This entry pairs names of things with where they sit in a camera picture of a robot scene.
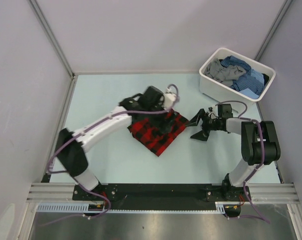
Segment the red black plaid shirt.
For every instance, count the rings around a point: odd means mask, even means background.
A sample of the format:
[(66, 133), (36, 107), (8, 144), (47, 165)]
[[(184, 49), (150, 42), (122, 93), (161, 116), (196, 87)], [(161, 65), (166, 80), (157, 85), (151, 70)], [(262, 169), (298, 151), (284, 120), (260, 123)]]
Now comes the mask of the red black plaid shirt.
[(140, 120), (130, 126), (128, 130), (132, 137), (145, 146), (156, 156), (160, 156), (173, 141), (186, 129), (188, 119), (176, 112), (176, 119), (169, 133), (161, 133), (157, 128), (150, 124), (150, 118)]

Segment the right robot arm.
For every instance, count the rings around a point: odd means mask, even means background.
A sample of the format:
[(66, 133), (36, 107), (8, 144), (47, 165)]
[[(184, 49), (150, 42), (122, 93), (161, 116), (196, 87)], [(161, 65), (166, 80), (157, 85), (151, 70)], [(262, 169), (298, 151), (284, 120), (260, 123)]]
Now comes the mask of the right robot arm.
[(220, 186), (206, 189), (207, 195), (213, 195), (218, 200), (236, 201), (248, 193), (247, 183), (264, 166), (279, 160), (281, 151), (279, 141), (272, 121), (257, 121), (245, 118), (242, 114), (234, 117), (233, 101), (216, 104), (217, 113), (213, 108), (200, 109), (186, 124), (187, 127), (201, 126), (201, 130), (191, 136), (191, 139), (207, 141), (212, 131), (235, 133), (241, 137), (241, 160), (235, 169), (228, 173)]

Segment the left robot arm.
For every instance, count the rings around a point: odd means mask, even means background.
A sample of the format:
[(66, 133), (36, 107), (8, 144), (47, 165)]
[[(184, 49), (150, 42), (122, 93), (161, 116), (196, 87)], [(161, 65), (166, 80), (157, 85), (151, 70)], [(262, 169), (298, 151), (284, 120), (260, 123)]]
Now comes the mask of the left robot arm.
[(62, 129), (53, 157), (84, 190), (84, 195), (95, 200), (101, 196), (102, 184), (89, 169), (87, 152), (111, 133), (144, 119), (162, 134), (171, 132), (175, 115), (168, 113), (178, 101), (176, 85), (170, 84), (164, 92), (149, 86), (143, 93), (123, 99), (110, 113), (85, 127), (75, 131)]

